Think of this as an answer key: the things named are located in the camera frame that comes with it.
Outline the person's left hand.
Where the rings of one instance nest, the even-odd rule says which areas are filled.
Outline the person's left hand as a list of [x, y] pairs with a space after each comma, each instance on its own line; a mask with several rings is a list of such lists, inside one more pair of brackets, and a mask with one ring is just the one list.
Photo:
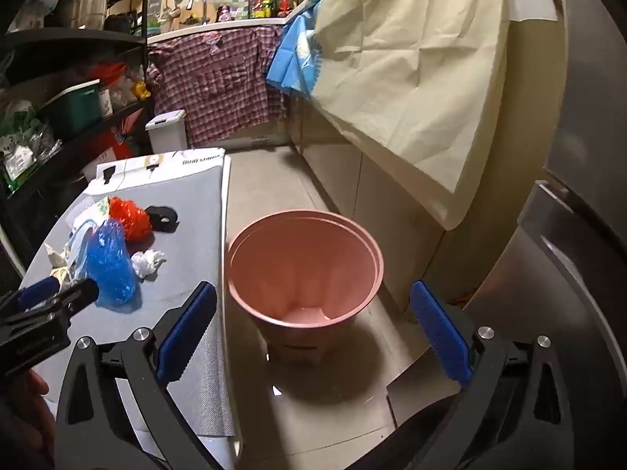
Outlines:
[[55, 419], [34, 370], [1, 383], [1, 468], [53, 469]]

